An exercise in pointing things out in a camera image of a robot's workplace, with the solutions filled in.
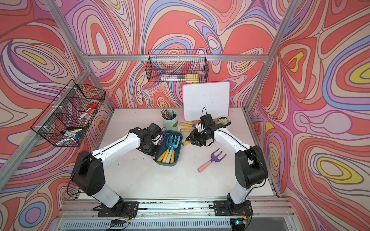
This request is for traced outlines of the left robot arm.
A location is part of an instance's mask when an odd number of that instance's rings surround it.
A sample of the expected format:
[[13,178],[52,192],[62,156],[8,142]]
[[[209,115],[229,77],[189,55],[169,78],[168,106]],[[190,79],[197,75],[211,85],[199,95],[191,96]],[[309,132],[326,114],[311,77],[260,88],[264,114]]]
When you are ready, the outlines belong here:
[[147,128],[133,128],[121,139],[98,150],[83,151],[78,154],[70,181],[83,193],[93,197],[116,217],[123,216],[128,210],[124,200],[107,183],[105,170],[110,164],[132,150],[155,157],[160,149],[157,140],[161,138],[162,129],[151,123]]

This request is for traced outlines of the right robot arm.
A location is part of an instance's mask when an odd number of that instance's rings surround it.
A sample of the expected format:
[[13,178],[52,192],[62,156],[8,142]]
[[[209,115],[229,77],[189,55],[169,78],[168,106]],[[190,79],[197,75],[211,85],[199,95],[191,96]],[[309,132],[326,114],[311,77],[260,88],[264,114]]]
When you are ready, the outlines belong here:
[[215,123],[210,114],[200,118],[200,122],[190,132],[186,142],[198,147],[210,146],[217,142],[234,155],[237,183],[228,193],[226,200],[214,201],[211,209],[216,216],[251,217],[253,210],[248,197],[252,190],[263,187],[268,179],[262,149],[242,142],[225,125]]

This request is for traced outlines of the green pen cup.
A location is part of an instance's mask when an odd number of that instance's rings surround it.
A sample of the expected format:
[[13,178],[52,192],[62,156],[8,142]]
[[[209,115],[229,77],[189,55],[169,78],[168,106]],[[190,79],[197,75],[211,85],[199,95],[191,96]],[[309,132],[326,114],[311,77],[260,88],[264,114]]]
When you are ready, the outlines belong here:
[[161,116],[167,131],[178,131],[178,116],[173,109],[162,108]]

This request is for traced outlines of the teal storage box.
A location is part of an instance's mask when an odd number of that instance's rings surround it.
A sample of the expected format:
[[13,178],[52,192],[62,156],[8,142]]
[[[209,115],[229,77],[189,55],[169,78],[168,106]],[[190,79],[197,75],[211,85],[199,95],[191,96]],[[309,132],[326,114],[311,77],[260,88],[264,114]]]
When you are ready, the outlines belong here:
[[180,132],[164,131],[154,161],[159,165],[175,166],[180,157],[182,142],[183,136]]

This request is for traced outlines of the pink framed whiteboard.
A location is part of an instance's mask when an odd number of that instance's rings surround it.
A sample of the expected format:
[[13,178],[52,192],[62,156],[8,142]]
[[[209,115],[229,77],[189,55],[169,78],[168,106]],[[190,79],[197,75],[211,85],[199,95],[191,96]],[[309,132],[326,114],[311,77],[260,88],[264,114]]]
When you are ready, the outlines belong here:
[[229,115],[229,82],[185,84],[182,92],[185,121],[200,120],[205,114],[213,118]]

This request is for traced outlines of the red marker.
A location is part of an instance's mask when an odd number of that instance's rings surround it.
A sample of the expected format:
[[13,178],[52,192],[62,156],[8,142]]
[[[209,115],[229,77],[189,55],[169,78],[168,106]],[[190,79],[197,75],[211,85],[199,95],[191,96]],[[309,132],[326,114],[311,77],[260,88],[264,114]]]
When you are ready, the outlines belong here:
[[79,119],[85,118],[89,115],[92,111],[94,111],[97,107],[97,104],[92,104],[82,115],[79,116]]

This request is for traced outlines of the yellow eraser in basket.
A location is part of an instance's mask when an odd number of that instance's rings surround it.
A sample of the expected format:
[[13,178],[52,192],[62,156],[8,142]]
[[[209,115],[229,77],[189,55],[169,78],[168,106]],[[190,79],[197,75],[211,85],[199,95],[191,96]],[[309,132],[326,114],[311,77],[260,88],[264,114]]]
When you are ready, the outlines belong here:
[[187,74],[186,82],[187,83],[199,83],[199,75],[198,74]]

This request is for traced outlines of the blue marker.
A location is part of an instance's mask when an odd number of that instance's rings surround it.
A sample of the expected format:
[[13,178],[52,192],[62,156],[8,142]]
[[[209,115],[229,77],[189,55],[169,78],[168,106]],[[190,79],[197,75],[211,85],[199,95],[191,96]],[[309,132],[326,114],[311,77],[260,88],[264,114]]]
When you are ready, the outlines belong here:
[[80,139],[81,138],[80,135],[72,133],[70,131],[61,131],[60,134],[62,134],[63,136],[72,138],[72,139]]

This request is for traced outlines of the purple rake pink handle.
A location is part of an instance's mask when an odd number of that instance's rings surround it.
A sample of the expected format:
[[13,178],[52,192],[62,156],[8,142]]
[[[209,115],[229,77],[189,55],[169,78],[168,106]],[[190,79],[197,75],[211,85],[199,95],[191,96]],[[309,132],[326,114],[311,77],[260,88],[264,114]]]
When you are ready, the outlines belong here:
[[162,136],[161,136],[161,139],[160,139],[160,140],[159,140],[159,142],[158,142],[158,145],[161,145],[161,144],[163,143],[163,141],[164,141],[164,139],[166,138],[167,134],[168,134],[168,132],[167,132],[167,131],[164,131],[164,132],[163,132],[163,134],[162,134]]
[[211,163],[221,162],[227,156],[227,154],[223,154],[223,151],[219,150],[220,148],[216,149],[214,152],[211,153],[211,159],[198,168],[199,173],[203,172]]

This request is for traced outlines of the light blue rake white handle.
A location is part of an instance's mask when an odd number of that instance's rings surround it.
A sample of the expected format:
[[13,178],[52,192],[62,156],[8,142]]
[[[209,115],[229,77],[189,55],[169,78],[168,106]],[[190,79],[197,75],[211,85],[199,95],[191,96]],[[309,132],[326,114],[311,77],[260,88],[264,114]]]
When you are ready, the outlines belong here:
[[168,164],[168,163],[170,162],[170,160],[171,160],[172,151],[173,151],[173,148],[174,148],[174,146],[175,146],[175,144],[176,144],[176,140],[177,140],[177,136],[174,136],[174,137],[173,137],[173,139],[172,139],[172,144],[171,144],[170,149],[169,149],[169,154],[168,154],[167,159],[166,159],[166,162],[165,162],[165,163],[167,163],[167,164]]

